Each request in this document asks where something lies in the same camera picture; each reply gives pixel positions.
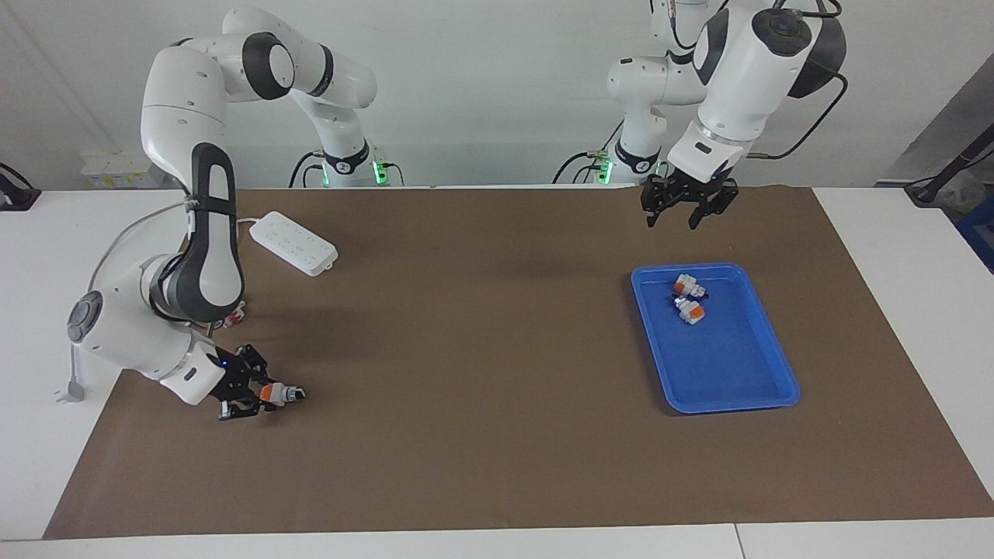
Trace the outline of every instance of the electrical power strip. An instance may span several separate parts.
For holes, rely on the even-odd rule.
[[[257,243],[311,277],[331,269],[338,259],[334,245],[279,212],[266,214],[248,228],[248,233]]]

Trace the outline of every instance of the white table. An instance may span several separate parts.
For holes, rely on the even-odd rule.
[[[898,190],[819,189],[828,213],[898,339],[988,492],[994,488],[994,278],[937,210]],[[104,248],[178,192],[49,192],[27,214],[0,215],[0,539],[41,537],[116,373],[81,362],[86,400],[57,404],[69,349],[65,321]],[[105,274],[170,252],[174,210],[136,231]],[[618,557],[815,559],[994,557],[994,519],[222,535],[7,541],[0,557]]]

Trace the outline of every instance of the blue tray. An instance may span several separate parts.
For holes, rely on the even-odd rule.
[[[691,326],[673,304],[680,274],[698,279],[711,298]],[[746,271],[735,264],[640,268],[635,298],[666,400],[678,412],[704,414],[783,408],[801,398],[797,379]]]

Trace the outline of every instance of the small orange and white part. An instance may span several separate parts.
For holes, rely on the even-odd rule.
[[[680,274],[673,290],[680,296],[693,298],[703,298],[706,293],[704,286],[698,285],[697,278],[689,274]]]
[[[222,326],[225,328],[231,328],[236,324],[241,324],[242,321],[246,319],[245,307],[246,307],[245,301],[239,302],[238,307],[236,307],[231,314],[225,317],[225,321],[224,324],[222,324]]]
[[[704,308],[695,300],[690,300],[686,297],[677,297],[673,299],[673,304],[677,306],[677,310],[680,311],[680,317],[683,318],[684,322],[692,326],[704,318]]]
[[[299,386],[286,386],[281,382],[274,382],[259,389],[258,398],[282,408],[289,402],[303,400],[306,395],[304,389]]]

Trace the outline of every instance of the brown paper mat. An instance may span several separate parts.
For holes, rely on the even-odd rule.
[[[310,399],[221,424],[134,373],[47,538],[992,516],[994,504],[809,190],[687,229],[638,190],[240,193],[338,246],[312,279],[248,236],[248,322]],[[631,272],[731,261],[793,408],[680,416]]]

